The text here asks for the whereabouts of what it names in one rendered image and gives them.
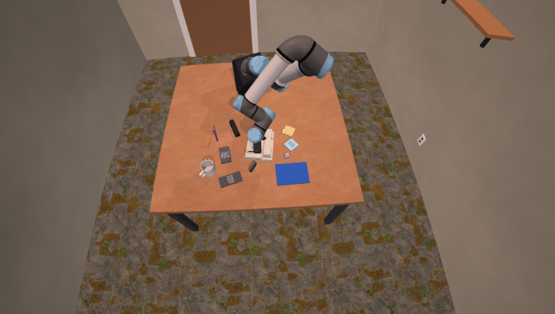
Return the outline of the white mug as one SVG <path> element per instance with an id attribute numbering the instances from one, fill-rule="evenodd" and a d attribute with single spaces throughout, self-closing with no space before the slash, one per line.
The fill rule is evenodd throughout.
<path id="1" fill-rule="evenodd" d="M 216 174 L 216 168 L 211 160 L 204 160 L 200 165 L 202 171 L 199 176 L 203 179 L 205 176 L 212 177 Z"/>

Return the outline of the yellow sticky note pad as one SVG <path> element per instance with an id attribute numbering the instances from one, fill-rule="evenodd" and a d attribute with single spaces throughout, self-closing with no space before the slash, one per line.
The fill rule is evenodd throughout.
<path id="1" fill-rule="evenodd" d="M 289 137 L 292 137 L 292 135 L 295 132 L 295 128 L 292 128 L 290 126 L 285 126 L 284 130 L 282 131 L 282 134 L 288 135 Z"/>

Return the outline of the beige desk phone body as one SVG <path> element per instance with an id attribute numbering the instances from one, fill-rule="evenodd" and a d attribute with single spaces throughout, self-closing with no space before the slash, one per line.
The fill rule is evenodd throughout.
<path id="1" fill-rule="evenodd" d="M 264 155 L 264 144 L 265 140 L 261 141 L 261 154 L 254 154 L 253 153 L 253 143 L 247 139 L 247 148 L 245 151 L 245 159 L 252 160 L 252 161 L 265 161 L 271 162 L 273 156 L 273 146 L 274 146 L 274 132 L 272 132 L 272 139 L 271 139 L 271 156 L 263 156 Z M 262 155 L 263 153 L 263 155 Z"/>

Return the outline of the beige telephone handset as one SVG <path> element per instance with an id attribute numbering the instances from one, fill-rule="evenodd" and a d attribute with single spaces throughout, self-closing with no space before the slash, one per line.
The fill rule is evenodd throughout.
<path id="1" fill-rule="evenodd" d="M 265 133 L 265 144 L 264 144 L 264 155 L 271 156 L 271 139 L 272 139 L 272 129 L 267 129 Z"/>

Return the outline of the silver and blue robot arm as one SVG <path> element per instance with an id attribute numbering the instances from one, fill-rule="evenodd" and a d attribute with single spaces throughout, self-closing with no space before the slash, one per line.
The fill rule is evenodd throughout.
<path id="1" fill-rule="evenodd" d="M 333 63 L 333 57 L 306 35 L 297 35 L 282 42 L 271 60 L 264 56 L 243 60 L 242 75 L 255 82 L 244 96 L 239 95 L 235 99 L 233 108 L 255 121 L 247 133 L 248 140 L 253 143 L 254 154 L 261 154 L 261 140 L 276 116 L 268 107 L 262 109 L 257 105 L 268 89 L 272 87 L 277 92 L 283 92 L 290 81 L 303 76 L 315 75 L 322 79 Z"/>

